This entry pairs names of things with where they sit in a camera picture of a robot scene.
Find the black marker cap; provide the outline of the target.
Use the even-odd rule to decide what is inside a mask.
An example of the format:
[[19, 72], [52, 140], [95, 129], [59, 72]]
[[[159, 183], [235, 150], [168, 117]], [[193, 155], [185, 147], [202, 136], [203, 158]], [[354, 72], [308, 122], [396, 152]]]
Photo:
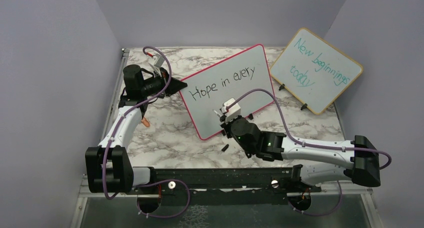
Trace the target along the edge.
[[221, 149], [221, 151], [222, 152], [225, 152], [227, 149], [229, 148], [229, 144], [226, 144], [222, 149]]

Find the red framed whiteboard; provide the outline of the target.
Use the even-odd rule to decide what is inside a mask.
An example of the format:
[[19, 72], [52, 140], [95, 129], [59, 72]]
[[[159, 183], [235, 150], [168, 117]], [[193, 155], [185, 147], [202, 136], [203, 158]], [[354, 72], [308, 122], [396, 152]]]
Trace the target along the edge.
[[187, 87], [180, 91], [181, 98], [193, 122], [198, 137], [207, 140], [221, 132], [216, 112], [229, 99], [238, 99], [241, 115], [247, 117], [273, 103], [267, 90], [274, 94], [269, 66], [262, 44], [254, 45], [235, 55], [193, 73], [183, 82]]

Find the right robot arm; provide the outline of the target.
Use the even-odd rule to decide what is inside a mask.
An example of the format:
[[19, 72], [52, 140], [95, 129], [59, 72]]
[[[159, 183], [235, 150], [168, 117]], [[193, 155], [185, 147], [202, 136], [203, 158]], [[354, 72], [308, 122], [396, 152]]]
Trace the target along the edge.
[[307, 160], [315, 165], [300, 165], [299, 172], [288, 178], [289, 187], [300, 192], [307, 186], [332, 181], [351, 181], [363, 187], [381, 185], [380, 159], [375, 146], [362, 135], [354, 140], [329, 141], [290, 138], [282, 132], [263, 131], [255, 123], [237, 116], [219, 118], [228, 138], [233, 138], [248, 158], [264, 161]]

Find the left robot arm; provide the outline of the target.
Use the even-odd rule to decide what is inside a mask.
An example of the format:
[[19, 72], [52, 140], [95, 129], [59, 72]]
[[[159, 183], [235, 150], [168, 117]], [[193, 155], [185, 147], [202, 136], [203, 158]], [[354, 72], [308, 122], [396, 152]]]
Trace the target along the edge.
[[157, 188], [149, 167], [131, 165], [127, 148], [149, 105], [149, 97], [169, 97], [186, 88], [163, 68], [144, 78], [146, 69], [132, 64], [123, 68], [125, 94], [118, 116], [103, 140], [85, 152], [88, 188], [91, 193], [128, 193], [138, 186], [144, 193]]

